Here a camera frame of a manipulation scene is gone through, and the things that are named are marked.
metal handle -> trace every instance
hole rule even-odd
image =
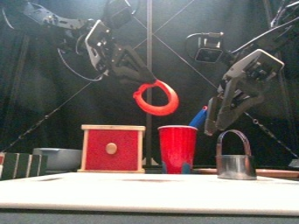
[[[224,135],[226,135],[228,132],[235,133],[235,134],[240,137],[242,142],[243,142],[243,146],[244,146],[244,152],[246,152],[246,155],[247,155],[247,156],[251,156],[251,150],[250,150],[248,139],[247,139],[246,135],[244,135],[239,130],[236,130],[236,129],[230,129],[230,130],[224,131],[223,133],[220,133],[220,135],[219,135],[219,139],[218,139],[216,155],[218,155],[218,156],[222,155],[222,139],[223,139]]]

blue object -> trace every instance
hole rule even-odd
[[[203,125],[207,118],[207,110],[208,110],[208,107],[204,106],[200,112],[197,113],[197,115],[192,118],[189,126],[197,129]]]

red square panel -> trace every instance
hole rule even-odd
[[[116,146],[109,154],[108,144]],[[91,129],[88,131],[85,170],[137,170],[137,131]]]

metal bucket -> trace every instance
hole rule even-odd
[[[238,134],[240,137],[246,155],[222,155],[222,139],[228,132]],[[258,179],[248,139],[244,134],[235,129],[227,130],[219,135],[216,147],[216,167],[219,179]]]

red ring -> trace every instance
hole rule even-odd
[[[153,105],[148,104],[143,99],[143,92],[148,88],[153,88],[153,87],[159,87],[167,95],[168,103],[164,106],[153,106]],[[141,110],[155,116],[169,115],[176,110],[176,108],[179,106],[177,94],[173,92],[172,88],[165,83],[163,83],[160,80],[156,80],[156,82],[153,84],[148,84],[148,83],[143,84],[139,87],[139,89],[135,91],[133,98],[135,98],[136,104],[139,105]]]

